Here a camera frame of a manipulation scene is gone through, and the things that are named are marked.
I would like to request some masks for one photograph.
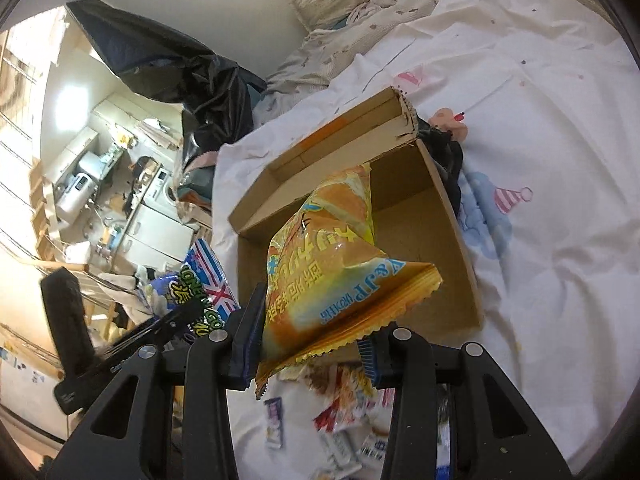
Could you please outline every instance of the metal screw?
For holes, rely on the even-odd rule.
[[[469,343],[465,346],[465,351],[472,357],[480,357],[482,355],[482,347],[478,343]]]
[[[227,335],[228,334],[226,333],[226,330],[222,330],[221,328],[219,328],[209,333],[209,339],[211,339],[214,343],[219,343],[221,341],[224,341]]]
[[[394,337],[400,341],[406,341],[411,339],[411,330],[408,328],[396,328],[394,330]]]
[[[138,350],[138,355],[143,359],[149,359],[156,355],[156,347],[153,345],[144,345]]]

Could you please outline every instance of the orange chip bag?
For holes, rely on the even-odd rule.
[[[428,298],[432,264],[374,245],[369,165],[333,174],[271,239],[258,396],[277,371],[356,341]]]

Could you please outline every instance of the bed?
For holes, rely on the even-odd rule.
[[[465,111],[459,224],[485,315],[474,339],[574,472],[620,416],[640,369],[640,77],[601,9],[584,3],[437,0],[365,54],[335,60],[326,83],[292,83],[277,117],[222,147],[212,193],[212,246],[234,288],[237,237],[226,219],[292,143],[386,86],[401,87],[424,118]],[[285,407],[281,451],[264,447],[264,406],[252,389],[228,394],[241,478],[306,479],[322,462],[310,421],[318,402],[301,388],[270,386]],[[367,474],[359,478],[376,478]]]

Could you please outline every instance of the cardboard box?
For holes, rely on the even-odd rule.
[[[369,162],[376,246],[391,258],[432,262],[444,280],[398,319],[431,342],[481,326],[475,276],[436,167],[416,138],[411,105],[388,88],[331,120],[269,164],[229,217],[239,234],[239,300],[266,281],[269,242],[329,174]],[[356,357],[352,348],[341,358]]]

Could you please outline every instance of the cabinet door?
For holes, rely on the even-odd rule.
[[[156,251],[183,261],[191,245],[193,230],[141,205],[131,221],[127,234]]]
[[[160,251],[156,251],[154,248],[137,241],[129,235],[124,235],[122,244],[118,249],[118,254],[134,265],[153,267],[154,269],[161,269],[165,262],[171,266],[180,263],[178,260],[174,260]]]

